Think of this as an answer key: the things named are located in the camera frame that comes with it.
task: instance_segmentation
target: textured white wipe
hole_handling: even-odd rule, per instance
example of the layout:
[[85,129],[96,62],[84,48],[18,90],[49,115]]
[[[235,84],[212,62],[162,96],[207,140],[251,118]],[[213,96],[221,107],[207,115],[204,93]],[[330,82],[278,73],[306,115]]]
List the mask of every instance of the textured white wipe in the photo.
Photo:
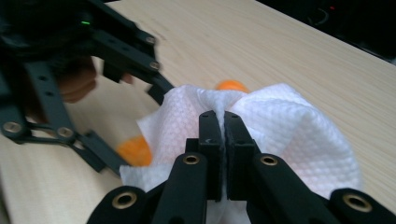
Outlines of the textured white wipe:
[[[221,128],[225,110],[239,115],[260,150],[283,158],[315,193],[329,198],[334,189],[361,189],[359,166],[345,137],[286,84],[249,94],[193,86],[169,91],[156,112],[138,121],[153,163],[121,167],[123,184],[148,191],[166,180],[175,158],[184,153],[186,139],[198,137],[198,117],[208,110],[217,113]],[[209,202],[206,223],[249,223],[245,205]]]

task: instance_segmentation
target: metal rivet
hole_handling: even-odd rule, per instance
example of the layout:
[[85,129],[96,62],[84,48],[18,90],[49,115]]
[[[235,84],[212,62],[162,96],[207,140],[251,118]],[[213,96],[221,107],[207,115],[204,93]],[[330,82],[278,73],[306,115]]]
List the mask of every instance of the metal rivet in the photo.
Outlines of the metal rivet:
[[155,38],[152,36],[146,37],[146,41],[150,44],[155,44]]
[[68,128],[62,127],[62,128],[58,129],[58,134],[61,137],[68,138],[68,137],[71,137],[73,135],[73,131],[68,129]]
[[262,164],[265,165],[277,165],[277,159],[275,159],[274,157],[270,157],[270,156],[263,156],[260,158],[260,161],[262,162]]
[[373,210],[373,207],[369,202],[363,199],[361,196],[353,193],[348,193],[343,196],[344,203],[349,207],[364,213],[369,213]]
[[159,70],[160,69],[160,64],[157,63],[157,62],[152,62],[152,63],[149,64],[149,66],[151,68],[154,68],[155,70]]
[[195,165],[199,162],[199,157],[190,155],[183,158],[183,161],[188,165]]
[[137,201],[137,195],[132,191],[123,192],[113,199],[113,207],[117,209],[125,209],[134,205]]
[[22,130],[22,126],[17,122],[7,122],[3,125],[3,129],[9,133],[18,133]]

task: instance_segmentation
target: orange toy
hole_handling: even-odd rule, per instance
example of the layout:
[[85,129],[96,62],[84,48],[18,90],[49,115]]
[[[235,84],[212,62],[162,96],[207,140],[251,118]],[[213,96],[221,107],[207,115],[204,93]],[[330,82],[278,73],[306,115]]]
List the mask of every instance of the orange toy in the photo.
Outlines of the orange toy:
[[244,84],[242,84],[239,81],[236,80],[224,80],[219,83],[219,85],[216,87],[216,90],[218,91],[224,91],[224,90],[231,90],[231,91],[244,91],[248,92],[248,88],[245,87]]
[[143,135],[138,135],[123,142],[117,148],[117,152],[132,166],[148,166],[151,164],[151,151]]

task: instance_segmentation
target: wooden table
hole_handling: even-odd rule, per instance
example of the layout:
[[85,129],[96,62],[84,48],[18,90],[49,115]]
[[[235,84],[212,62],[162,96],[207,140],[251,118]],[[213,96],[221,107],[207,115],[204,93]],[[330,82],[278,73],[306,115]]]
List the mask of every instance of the wooden table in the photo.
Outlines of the wooden table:
[[[285,82],[330,117],[350,141],[364,191],[396,212],[396,66],[253,0],[123,0],[110,4],[158,39],[162,73],[175,85],[213,89],[223,79],[251,91]],[[144,93],[102,77],[68,109],[78,130],[112,146],[140,134],[135,123],[158,106]],[[0,137],[0,171],[13,223],[84,223],[111,189],[65,147],[17,146]]]

